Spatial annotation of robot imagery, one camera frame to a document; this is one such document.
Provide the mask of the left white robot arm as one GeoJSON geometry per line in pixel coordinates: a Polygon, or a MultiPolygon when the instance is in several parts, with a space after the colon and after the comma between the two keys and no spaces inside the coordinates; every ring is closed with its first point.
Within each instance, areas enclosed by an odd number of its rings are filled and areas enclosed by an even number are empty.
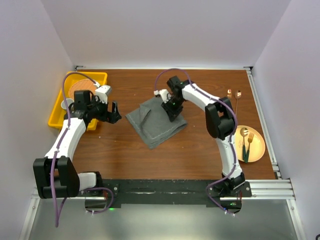
{"type": "Polygon", "coordinates": [[[62,129],[48,153],[33,163],[33,172],[38,195],[42,199],[71,198],[86,190],[92,196],[99,196],[104,184],[99,172],[77,173],[72,160],[77,145],[92,120],[115,124],[122,117],[117,102],[112,102],[108,111],[108,95],[112,91],[102,85],[91,92],[77,90],[73,103],[64,115],[62,129]]]}

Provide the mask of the grey cloth napkin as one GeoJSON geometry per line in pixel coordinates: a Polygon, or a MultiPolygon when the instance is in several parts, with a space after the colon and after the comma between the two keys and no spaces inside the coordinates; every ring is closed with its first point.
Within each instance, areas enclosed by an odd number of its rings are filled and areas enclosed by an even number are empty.
{"type": "Polygon", "coordinates": [[[151,150],[183,130],[188,124],[182,115],[171,122],[161,106],[162,103],[161,98],[153,97],[125,116],[151,150]]]}

